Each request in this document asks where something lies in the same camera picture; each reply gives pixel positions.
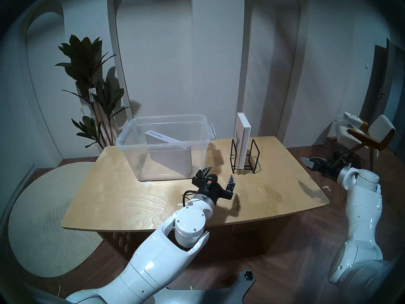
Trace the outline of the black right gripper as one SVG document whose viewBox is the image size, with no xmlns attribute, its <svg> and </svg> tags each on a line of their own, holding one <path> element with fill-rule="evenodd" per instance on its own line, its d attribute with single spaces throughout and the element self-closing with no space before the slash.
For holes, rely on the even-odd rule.
<svg viewBox="0 0 405 304">
<path fill-rule="evenodd" d="M 347 165 L 344 160 L 326 160 L 320 157 L 301 157 L 300 160 L 310 170 L 317 171 L 334 182 L 337 182 L 340 172 Z"/>
</svg>

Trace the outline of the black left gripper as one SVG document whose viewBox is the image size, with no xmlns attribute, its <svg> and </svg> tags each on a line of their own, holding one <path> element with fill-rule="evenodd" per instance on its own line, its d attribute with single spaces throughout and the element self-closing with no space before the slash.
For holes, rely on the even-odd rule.
<svg viewBox="0 0 405 304">
<path fill-rule="evenodd" d="M 231 200 L 234 193 L 235 181 L 233 175 L 230 175 L 226 188 L 222 188 L 218 182 L 216 174 L 208 174 L 212 167 L 206 167 L 197 171 L 197 175 L 193 177 L 192 184 L 198 187 L 193 198 L 210 199 L 214 205 L 218 199 Z"/>
</svg>

